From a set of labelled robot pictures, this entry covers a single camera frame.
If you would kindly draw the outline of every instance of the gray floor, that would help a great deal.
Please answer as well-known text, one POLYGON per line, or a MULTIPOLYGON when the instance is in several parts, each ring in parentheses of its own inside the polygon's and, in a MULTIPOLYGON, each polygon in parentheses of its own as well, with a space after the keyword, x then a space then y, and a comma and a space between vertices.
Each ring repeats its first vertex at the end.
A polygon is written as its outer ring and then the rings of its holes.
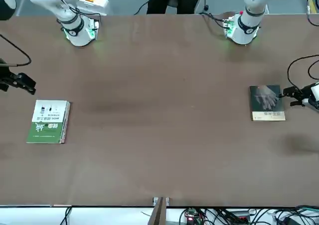
MULTIPOLYGON (((29 0, 17 0, 20 8, 17 15, 48 15, 50 12, 32 4, 29 0)), ((147 0, 109 0, 113 14, 132 15, 147 0)), ((244 8, 243 0, 207 0, 209 12, 223 13, 226 11, 239 11, 244 8)), ((204 0, 201 0, 197 12, 201 12, 204 6, 204 0)), ((147 5, 140 11, 145 14, 147 5)), ((269 3, 270 13, 305 13, 306 0, 271 0, 269 3)), ((175 13, 174 8, 168 7, 167 13, 175 13)))

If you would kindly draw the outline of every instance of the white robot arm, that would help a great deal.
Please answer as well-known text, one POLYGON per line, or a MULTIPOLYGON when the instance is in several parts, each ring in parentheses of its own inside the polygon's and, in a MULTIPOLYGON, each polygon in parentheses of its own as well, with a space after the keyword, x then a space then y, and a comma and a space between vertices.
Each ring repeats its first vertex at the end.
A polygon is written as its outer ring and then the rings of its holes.
POLYGON ((30 0, 49 11, 62 25, 66 37, 75 46, 85 46, 97 37, 99 23, 76 9, 79 0, 30 0))
POLYGON ((237 44, 249 44, 256 36, 269 0, 244 0, 246 7, 242 14, 236 14, 225 23, 226 36, 237 44))

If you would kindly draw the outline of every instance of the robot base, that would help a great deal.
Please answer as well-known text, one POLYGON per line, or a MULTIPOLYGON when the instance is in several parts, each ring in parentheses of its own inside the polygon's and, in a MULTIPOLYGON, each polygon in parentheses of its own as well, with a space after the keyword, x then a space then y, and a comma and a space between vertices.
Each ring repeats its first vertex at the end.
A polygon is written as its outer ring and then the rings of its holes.
POLYGON ((86 46, 98 37, 99 22, 86 16, 81 16, 81 18, 84 20, 84 26, 77 36, 71 36, 64 30, 66 38, 74 46, 86 46))
POLYGON ((236 44, 249 44, 256 36, 257 28, 251 34, 246 34, 238 25, 238 18, 240 14, 236 14, 229 17, 227 21, 223 23, 224 27, 229 29, 224 29, 225 36, 231 38, 236 44))

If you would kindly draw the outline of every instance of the brown table surface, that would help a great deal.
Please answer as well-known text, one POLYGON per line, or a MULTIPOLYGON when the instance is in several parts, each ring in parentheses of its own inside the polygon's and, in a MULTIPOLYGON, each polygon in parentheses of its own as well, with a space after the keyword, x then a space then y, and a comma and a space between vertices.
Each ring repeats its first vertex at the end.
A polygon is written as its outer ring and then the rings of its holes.
MULTIPOLYGON (((270 15, 249 46, 200 15, 106 17, 73 47, 53 17, 16 17, 37 92, 0 93, 0 204, 295 206, 319 200, 319 115, 252 122, 248 87, 288 87, 287 67, 318 52, 305 15, 270 15), (36 99, 72 102, 64 145, 26 144, 36 99)), ((6 62, 24 62, 1 41, 6 62)), ((293 66, 299 86, 313 60, 293 66)), ((319 75, 319 69, 313 69, 319 75)))

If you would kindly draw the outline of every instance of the black cable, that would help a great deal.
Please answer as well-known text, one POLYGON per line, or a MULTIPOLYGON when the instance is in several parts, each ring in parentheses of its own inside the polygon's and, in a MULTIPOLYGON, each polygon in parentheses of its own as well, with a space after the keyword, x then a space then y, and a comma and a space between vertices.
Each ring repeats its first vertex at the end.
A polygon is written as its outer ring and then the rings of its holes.
POLYGON ((148 0, 147 2, 145 2, 143 5, 141 5, 141 7, 138 9, 138 11, 134 14, 134 15, 137 15, 140 11, 141 11, 141 9, 147 4, 147 3, 149 3, 150 2, 150 0, 148 0))
POLYGON ((65 0, 61 0, 66 6, 69 7, 69 9, 75 13, 75 14, 81 14, 81 15, 95 15, 97 14, 99 16, 99 22, 102 24, 102 17, 101 17, 101 14, 100 13, 84 13, 84 12, 81 12, 78 8, 72 8, 71 6, 69 6, 65 0))
POLYGON ((224 22, 224 21, 225 21, 224 19, 218 19, 218 18, 216 18, 216 17, 214 17, 214 16, 212 15, 212 13, 201 12, 201 13, 199 13, 199 14, 205 15, 205 16, 211 18, 213 21, 216 22, 216 24, 218 24, 219 27, 221 27, 221 28, 223 28, 223 29, 229 29, 229 27, 222 26, 221 24, 218 23, 218 21, 219 21, 219 22, 224 22))
POLYGON ((224 224, 224 225, 229 225, 228 221, 225 221, 226 223, 224 223, 221 219, 218 218, 218 216, 220 215, 221 211, 215 209, 215 211, 217 212, 217 215, 216 215, 215 213, 213 213, 213 212, 212 212, 211 210, 209 210, 209 209, 206 209, 206 211, 209 211, 211 214, 213 214, 213 215, 215 216, 215 219, 214 219, 213 223, 215 223, 216 220, 218 219, 222 224, 224 224))
POLYGON ((260 221, 260 222, 254 222, 254 223, 250 223, 250 224, 267 224, 267 225, 272 225, 268 222, 264 222, 264 221, 260 221))
POLYGON ((288 69, 287 69, 287 78, 288 78, 288 81, 289 81, 294 87, 296 87, 296 88, 300 91, 300 93, 302 93, 302 91, 301 91, 301 90, 291 81, 291 79, 290 79, 289 70, 290 70, 291 66, 292 66, 295 62, 297 62, 297 61, 299 61, 299 60, 302 60, 302 59, 308 59, 308 58, 313 58, 313 57, 319 57, 319 54, 309 55, 309 56, 305 56, 305 57, 300 57, 300 58, 298 58, 298 59, 295 59, 295 60, 294 60, 293 62, 291 62, 290 65, 288 66, 288 69))
POLYGON ((181 212, 181 214, 180 214, 180 216, 179 216, 179 220, 178 220, 178 225, 180 225, 180 220, 181 220, 181 216, 184 214, 184 212, 186 212, 188 209, 184 209, 182 212, 181 212))
POLYGON ((143 5, 141 5, 141 7, 138 9, 138 11, 134 14, 134 15, 137 15, 140 10, 143 8, 143 6, 145 6, 150 0, 148 0, 147 2, 145 2, 143 5))
POLYGON ((312 63, 310 66, 309 66, 309 68, 308 68, 308 75, 309 75, 309 77, 311 78, 311 79, 315 79, 315 80, 319 80, 319 78, 315 78, 315 77, 313 77, 311 74, 310 74, 310 69, 315 65, 315 64, 317 64, 319 62, 319 60, 316 60, 314 63, 312 63))
POLYGON ((205 224, 205 222, 209 222, 210 224, 215 225, 215 224, 214 224, 212 221, 210 221, 210 220, 204 220, 203 222, 204 222, 204 224, 205 224))
POLYGON ((310 24, 312 24, 313 26, 319 26, 319 24, 315 24, 315 23, 313 23, 313 22, 310 20, 309 0, 307 0, 307 20, 308 20, 308 22, 309 22, 310 24))
POLYGON ((25 53, 22 49, 20 49, 18 46, 16 46, 15 44, 13 44, 10 40, 8 40, 7 38, 5 38, 2 34, 0 34, 0 37, 2 39, 4 39, 6 42, 8 42, 9 44, 11 44, 14 48, 16 48, 17 50, 19 50, 22 54, 25 55, 25 57, 28 58, 28 62, 27 63, 23 63, 23 64, 0 64, 0 67, 20 67, 20 66, 26 66, 26 65, 29 65, 31 64, 32 60, 30 58, 30 56, 25 53))
POLYGON ((72 207, 68 207, 68 208, 65 210, 64 219, 62 220, 62 222, 60 223, 60 225, 63 225, 63 223, 65 223, 65 225, 68 225, 68 217, 70 216, 71 211, 72 211, 72 207))
POLYGON ((256 220, 255 220, 255 218, 257 217, 257 215, 254 217, 254 219, 252 220, 252 222, 251 222, 251 224, 254 224, 254 223, 257 223, 257 222, 259 222, 259 219, 265 214, 265 213, 267 213, 269 210, 271 210, 271 209, 266 209, 266 211, 264 211, 256 220))

